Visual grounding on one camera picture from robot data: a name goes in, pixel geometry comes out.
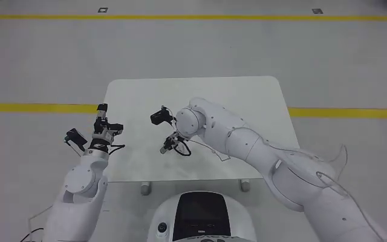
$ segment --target white floor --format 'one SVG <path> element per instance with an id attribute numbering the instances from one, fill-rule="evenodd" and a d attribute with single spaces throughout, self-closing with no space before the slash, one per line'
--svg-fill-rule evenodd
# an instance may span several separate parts
<path id="1" fill-rule="evenodd" d="M 0 13 L 385 15 L 374 1 L 2 0 Z M 387 22 L 0 20 L 0 102 L 100 103 L 114 79 L 274 76 L 288 106 L 386 108 Z M 0 113 L 0 240 L 18 241 L 26 219 L 49 206 L 78 159 L 62 143 L 85 114 Z M 302 148 L 324 157 L 348 146 L 341 182 L 387 227 L 387 120 L 292 119 Z M 188 189 L 223 192 L 247 206 L 259 241 L 317 241 L 302 214 L 281 206 L 262 180 L 110 184 L 91 241 L 143 241 L 152 212 Z M 33 227 L 44 225 L 38 218 Z M 284 228 L 278 230 L 275 225 Z"/>

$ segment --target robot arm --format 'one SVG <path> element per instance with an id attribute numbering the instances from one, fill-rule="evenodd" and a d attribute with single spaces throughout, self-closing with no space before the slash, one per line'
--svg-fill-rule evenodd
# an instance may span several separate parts
<path id="1" fill-rule="evenodd" d="M 96 228 L 108 186 L 107 178 L 102 175 L 108 165 L 108 145 L 123 131 L 123 125 L 108 123 L 107 109 L 107 104 L 98 106 L 93 140 L 79 165 L 66 175 L 46 222 L 44 242 L 88 241 Z M 75 196 L 91 198 L 91 201 L 78 203 Z"/>
<path id="2" fill-rule="evenodd" d="M 381 228 L 332 183 L 335 170 L 318 156 L 270 143 L 243 119 L 205 99 L 192 99 L 176 120 L 180 138 L 198 135 L 218 152 L 257 169 L 284 206 L 305 213 L 321 241 L 381 241 L 374 227 Z"/>

